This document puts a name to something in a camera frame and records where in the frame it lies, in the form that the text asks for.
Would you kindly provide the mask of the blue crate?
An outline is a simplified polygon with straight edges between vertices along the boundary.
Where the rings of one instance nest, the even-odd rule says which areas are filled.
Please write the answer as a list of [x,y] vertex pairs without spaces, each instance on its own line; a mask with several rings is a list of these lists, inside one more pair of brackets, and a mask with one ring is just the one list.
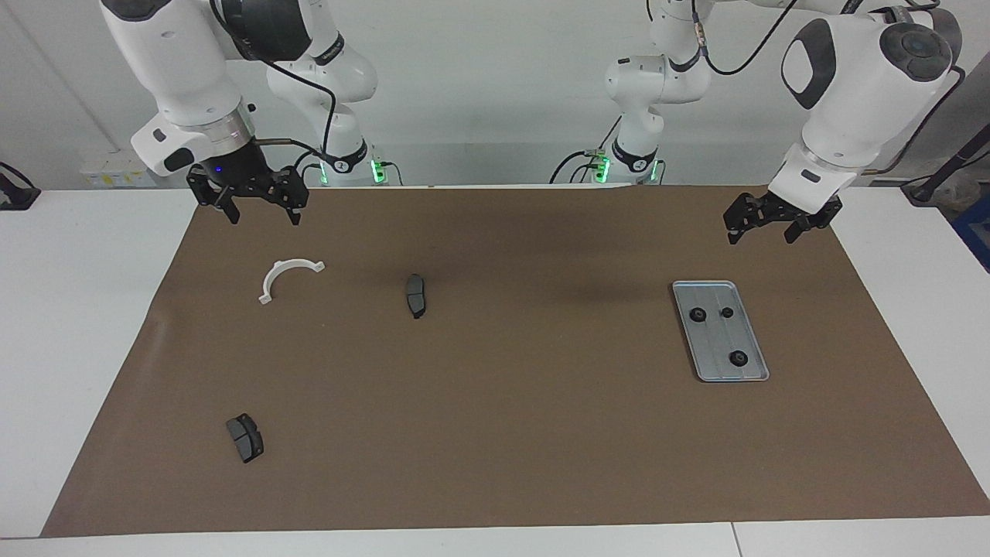
[[952,219],[951,228],[990,274],[990,193]]

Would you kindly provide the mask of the black table clamp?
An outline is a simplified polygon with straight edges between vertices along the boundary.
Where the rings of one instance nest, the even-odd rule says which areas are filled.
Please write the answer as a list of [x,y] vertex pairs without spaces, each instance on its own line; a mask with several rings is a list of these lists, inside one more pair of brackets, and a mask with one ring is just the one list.
[[[8,174],[20,179],[25,186],[16,186]],[[26,211],[38,200],[42,190],[36,187],[20,169],[0,161],[0,193],[5,197],[4,200],[0,200],[0,211]]]

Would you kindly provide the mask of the brown table mat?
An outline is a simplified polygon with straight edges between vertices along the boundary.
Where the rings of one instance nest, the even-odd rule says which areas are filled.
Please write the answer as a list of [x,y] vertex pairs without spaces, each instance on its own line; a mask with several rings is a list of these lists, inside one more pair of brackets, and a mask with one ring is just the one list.
[[[321,190],[299,226],[198,209],[43,536],[990,514],[835,234],[730,244],[738,195]],[[326,267],[262,306],[290,258]],[[767,381],[699,380],[675,281],[738,286]],[[265,445],[247,464],[241,413]]]

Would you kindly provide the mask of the black stand foot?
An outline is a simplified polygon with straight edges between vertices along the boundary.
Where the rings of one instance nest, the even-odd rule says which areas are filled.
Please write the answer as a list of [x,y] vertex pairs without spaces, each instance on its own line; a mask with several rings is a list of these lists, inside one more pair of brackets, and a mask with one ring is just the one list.
[[979,144],[963,145],[947,161],[930,174],[909,179],[900,186],[901,193],[905,195],[914,206],[930,206],[934,198],[934,193],[941,184],[959,170],[976,165],[977,162],[990,156],[990,142],[979,142]]

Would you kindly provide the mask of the grey slotted brake pad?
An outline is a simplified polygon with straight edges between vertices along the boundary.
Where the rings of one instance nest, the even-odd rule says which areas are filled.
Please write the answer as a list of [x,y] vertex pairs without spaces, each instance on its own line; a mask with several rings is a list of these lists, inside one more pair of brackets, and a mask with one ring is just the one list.
[[265,445],[261,430],[258,429],[255,420],[247,413],[241,413],[241,415],[228,419],[225,426],[234,442],[241,462],[248,464],[263,454]]

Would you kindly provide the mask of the white curved plastic bracket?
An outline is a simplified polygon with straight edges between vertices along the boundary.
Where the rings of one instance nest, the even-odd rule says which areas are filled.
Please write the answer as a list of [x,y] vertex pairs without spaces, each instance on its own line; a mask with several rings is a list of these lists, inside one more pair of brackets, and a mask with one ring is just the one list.
[[304,268],[315,272],[315,274],[319,274],[319,272],[324,271],[325,267],[322,261],[311,261],[308,258],[290,258],[290,260],[276,261],[262,279],[261,296],[258,297],[258,302],[262,306],[266,306],[266,304],[269,304],[273,300],[273,286],[275,286],[276,279],[284,274],[284,272],[290,271],[290,269]]

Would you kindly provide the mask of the silver metal tray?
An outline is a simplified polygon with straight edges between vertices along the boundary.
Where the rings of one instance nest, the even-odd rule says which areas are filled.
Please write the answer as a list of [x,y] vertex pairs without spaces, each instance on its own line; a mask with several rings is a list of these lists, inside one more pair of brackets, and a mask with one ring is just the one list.
[[[685,339],[696,376],[703,383],[761,383],[770,378],[770,368],[758,345],[756,332],[743,305],[738,286],[731,281],[675,281],[671,283]],[[692,322],[689,311],[702,307],[705,322]],[[722,307],[735,314],[725,320]],[[729,353],[749,356],[745,367],[729,363]]]

